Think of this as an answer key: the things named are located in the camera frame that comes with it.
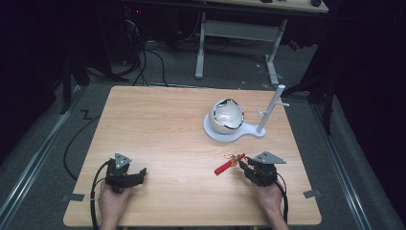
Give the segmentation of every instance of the white vertical post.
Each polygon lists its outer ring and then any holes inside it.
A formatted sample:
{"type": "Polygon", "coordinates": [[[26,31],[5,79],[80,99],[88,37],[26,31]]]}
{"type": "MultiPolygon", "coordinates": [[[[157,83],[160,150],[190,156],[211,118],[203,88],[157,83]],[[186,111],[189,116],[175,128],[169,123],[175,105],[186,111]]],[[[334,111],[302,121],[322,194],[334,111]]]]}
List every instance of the white vertical post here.
{"type": "Polygon", "coordinates": [[[274,107],[277,104],[278,99],[281,97],[281,94],[282,94],[284,88],[285,88],[285,86],[283,84],[278,86],[278,89],[275,92],[274,97],[272,98],[271,102],[269,103],[266,111],[263,113],[262,119],[260,119],[260,123],[257,127],[257,132],[261,132],[263,127],[265,127],[265,124],[268,121],[269,116],[272,113],[272,110],[274,110],[274,107]]]}

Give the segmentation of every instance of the white bowl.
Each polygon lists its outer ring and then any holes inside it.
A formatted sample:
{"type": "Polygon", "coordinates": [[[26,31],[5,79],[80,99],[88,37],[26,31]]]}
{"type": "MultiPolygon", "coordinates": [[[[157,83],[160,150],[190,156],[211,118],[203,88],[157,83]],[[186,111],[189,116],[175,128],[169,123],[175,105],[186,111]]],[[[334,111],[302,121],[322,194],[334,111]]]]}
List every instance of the white bowl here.
{"type": "Polygon", "coordinates": [[[233,99],[223,99],[215,104],[209,112],[210,126],[221,134],[230,134],[241,127],[244,111],[233,99]]]}

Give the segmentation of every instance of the gray floor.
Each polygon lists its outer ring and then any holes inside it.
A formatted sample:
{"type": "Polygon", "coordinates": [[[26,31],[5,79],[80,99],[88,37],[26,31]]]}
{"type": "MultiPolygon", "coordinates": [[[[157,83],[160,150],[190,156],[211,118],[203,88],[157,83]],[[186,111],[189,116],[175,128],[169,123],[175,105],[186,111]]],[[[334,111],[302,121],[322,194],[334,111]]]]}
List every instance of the gray floor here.
{"type": "MultiPolygon", "coordinates": [[[[250,48],[256,48],[259,53],[266,51],[264,50],[266,44],[253,46],[250,48]]],[[[157,47],[157,43],[148,43],[147,47],[157,47]]],[[[209,44],[204,78],[201,80],[194,78],[197,49],[195,46],[189,48],[179,46],[174,49],[162,45],[153,51],[159,54],[165,63],[165,78],[169,86],[274,90],[270,85],[262,55],[253,55],[249,52],[236,53],[239,48],[227,46],[223,49],[221,44],[209,44]]],[[[281,46],[275,59],[280,83],[288,87],[299,83],[316,49],[317,46],[313,46],[295,52],[289,47],[281,46]]],[[[123,67],[113,64],[113,69],[117,72],[123,67]]],[[[63,224],[64,212],[68,205],[63,197],[72,193],[75,181],[65,171],[64,152],[80,129],[89,123],[89,120],[83,119],[83,110],[88,110],[87,116],[95,119],[102,113],[110,88],[118,84],[130,85],[138,73],[137,70],[126,76],[130,78],[128,83],[92,77],[90,85],[76,94],[81,95],[69,113],[63,117],[66,118],[66,122],[55,136],[54,143],[50,145],[45,164],[40,168],[38,175],[34,176],[34,183],[29,185],[28,192],[22,196],[24,197],[22,202],[15,205],[18,209],[8,215],[10,217],[8,229],[70,229],[63,224]]],[[[149,85],[163,86],[162,63],[157,56],[149,52],[144,77],[149,85]]],[[[0,173],[6,175],[0,177],[2,203],[8,200],[30,160],[38,153],[55,123],[61,119],[59,115],[62,108],[61,87],[56,90],[56,95],[57,99],[53,106],[32,125],[6,163],[0,167],[0,173]]],[[[332,135],[326,137],[317,116],[320,106],[308,104],[305,96],[305,92],[300,92],[283,100],[290,103],[286,113],[311,186],[321,193],[316,200],[323,220],[316,226],[291,226],[291,229],[404,229],[357,145],[339,102],[334,101],[332,135]],[[331,157],[330,142],[339,152],[340,159],[350,175],[350,181],[370,226],[360,227],[359,223],[357,224],[357,218],[354,217],[344,192],[346,188],[340,182],[340,174],[335,170],[336,162],[331,157]]],[[[75,175],[79,175],[97,122],[80,132],[67,151],[66,162],[75,175]]]]}

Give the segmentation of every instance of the red object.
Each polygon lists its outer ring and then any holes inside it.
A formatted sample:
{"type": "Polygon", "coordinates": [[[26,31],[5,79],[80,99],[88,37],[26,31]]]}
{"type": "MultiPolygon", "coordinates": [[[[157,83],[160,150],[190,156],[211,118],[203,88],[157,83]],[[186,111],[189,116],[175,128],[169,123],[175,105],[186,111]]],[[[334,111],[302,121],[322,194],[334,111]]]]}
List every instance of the red object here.
{"type": "Polygon", "coordinates": [[[218,167],[214,173],[216,175],[219,175],[220,173],[223,173],[225,170],[227,170],[228,168],[230,168],[231,166],[234,166],[240,159],[242,159],[245,156],[245,153],[243,154],[239,154],[235,157],[233,157],[232,159],[230,159],[228,162],[226,162],[224,165],[218,167]]]}

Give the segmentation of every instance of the red handle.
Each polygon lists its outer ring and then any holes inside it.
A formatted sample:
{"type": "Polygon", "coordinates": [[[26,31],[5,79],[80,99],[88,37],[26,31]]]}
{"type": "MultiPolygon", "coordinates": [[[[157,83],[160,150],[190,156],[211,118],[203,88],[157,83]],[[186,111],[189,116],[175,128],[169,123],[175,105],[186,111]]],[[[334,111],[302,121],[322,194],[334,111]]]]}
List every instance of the red handle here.
{"type": "Polygon", "coordinates": [[[228,161],[228,162],[225,163],[224,165],[218,167],[218,168],[214,171],[214,173],[215,173],[216,175],[219,175],[220,173],[223,173],[225,170],[227,170],[228,168],[230,168],[230,166],[232,166],[232,165],[233,165],[233,162],[228,161]]]}

